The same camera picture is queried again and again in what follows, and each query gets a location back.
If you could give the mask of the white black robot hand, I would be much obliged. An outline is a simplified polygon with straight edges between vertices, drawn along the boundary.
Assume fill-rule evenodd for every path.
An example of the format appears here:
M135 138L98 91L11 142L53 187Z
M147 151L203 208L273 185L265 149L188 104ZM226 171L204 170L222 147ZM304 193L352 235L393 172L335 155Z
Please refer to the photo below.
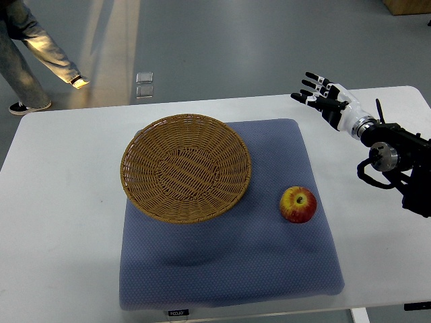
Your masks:
M305 76L302 84L306 89L290 97L320 112L336 131L345 131L358 140L368 127L377 124L377 119L364 111L359 100L341 84L311 72Z

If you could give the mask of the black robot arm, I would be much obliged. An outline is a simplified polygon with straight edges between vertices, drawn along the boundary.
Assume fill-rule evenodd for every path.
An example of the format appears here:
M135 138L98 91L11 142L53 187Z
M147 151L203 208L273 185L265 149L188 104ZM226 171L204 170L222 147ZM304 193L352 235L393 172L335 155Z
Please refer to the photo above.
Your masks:
M380 101L379 119L367 118L356 134L370 149L368 158L357 166L359 179L381 189L397 189L404 209L430 217L430 140L406 131L397 123L387 123Z

